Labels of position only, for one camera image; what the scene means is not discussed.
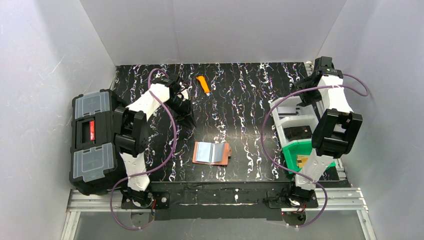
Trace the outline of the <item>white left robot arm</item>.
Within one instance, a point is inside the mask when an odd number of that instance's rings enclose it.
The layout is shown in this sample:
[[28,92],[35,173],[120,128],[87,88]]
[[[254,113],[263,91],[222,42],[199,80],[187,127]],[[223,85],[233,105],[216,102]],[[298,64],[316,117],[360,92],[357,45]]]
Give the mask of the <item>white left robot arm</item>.
[[113,143],[123,160],[129,189],[144,192],[150,184],[145,150],[149,143],[148,120],[163,107],[170,113],[173,126],[195,128],[188,83],[177,74],[151,79],[148,90],[136,101],[117,107],[113,113]]

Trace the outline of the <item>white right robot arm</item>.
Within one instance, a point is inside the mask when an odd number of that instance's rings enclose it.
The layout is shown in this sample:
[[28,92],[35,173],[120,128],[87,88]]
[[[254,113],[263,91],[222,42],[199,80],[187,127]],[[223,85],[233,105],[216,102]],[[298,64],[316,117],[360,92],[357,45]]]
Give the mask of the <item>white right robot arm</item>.
[[328,165],[351,151],[361,128],[363,117],[349,106],[343,77],[342,71],[335,69],[331,57],[321,56],[315,59],[311,75],[295,84],[300,106],[317,102],[323,106],[312,131],[311,154],[295,176],[295,186],[299,190],[314,190]]

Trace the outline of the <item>white credit card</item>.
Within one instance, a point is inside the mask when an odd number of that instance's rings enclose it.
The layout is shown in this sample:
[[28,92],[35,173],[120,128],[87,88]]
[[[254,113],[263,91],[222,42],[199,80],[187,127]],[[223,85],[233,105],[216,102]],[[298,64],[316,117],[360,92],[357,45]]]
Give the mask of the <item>white credit card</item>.
[[294,106],[278,106],[276,110],[279,116],[296,116],[298,114],[297,108]]

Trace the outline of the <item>black toolbox with clear lids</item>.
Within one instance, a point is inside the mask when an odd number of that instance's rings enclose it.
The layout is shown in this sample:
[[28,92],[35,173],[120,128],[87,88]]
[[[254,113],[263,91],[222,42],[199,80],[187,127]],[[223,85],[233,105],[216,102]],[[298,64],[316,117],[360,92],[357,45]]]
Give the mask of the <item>black toolbox with clear lids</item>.
[[113,113],[127,103],[110,89],[72,99],[69,182],[83,195],[105,195],[126,177],[113,143]]

